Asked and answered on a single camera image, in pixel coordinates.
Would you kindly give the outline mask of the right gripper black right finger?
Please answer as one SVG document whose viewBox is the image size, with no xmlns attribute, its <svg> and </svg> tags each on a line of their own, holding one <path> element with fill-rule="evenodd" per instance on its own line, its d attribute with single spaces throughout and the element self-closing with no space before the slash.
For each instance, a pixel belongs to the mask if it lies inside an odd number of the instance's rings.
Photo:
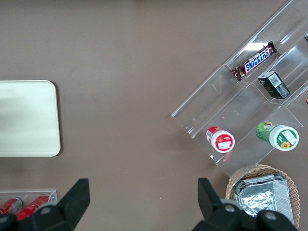
<svg viewBox="0 0 308 231">
<path fill-rule="evenodd" d="M 282 213 L 260 211 L 248 215 L 234 204 L 222 203 L 207 178 L 198 179 L 198 204 L 204 219 L 194 231 L 296 231 L 297 228 Z"/>
</svg>

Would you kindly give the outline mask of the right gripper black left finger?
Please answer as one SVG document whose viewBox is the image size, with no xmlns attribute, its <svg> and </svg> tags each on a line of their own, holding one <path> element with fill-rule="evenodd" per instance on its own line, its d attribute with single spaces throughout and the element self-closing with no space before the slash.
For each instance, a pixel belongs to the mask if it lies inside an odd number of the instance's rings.
<svg viewBox="0 0 308 231">
<path fill-rule="evenodd" d="M 16 230 L 73 231 L 89 204 L 89 180 L 79 179 L 60 201 L 41 205 L 34 214 L 18 221 Z"/>
</svg>

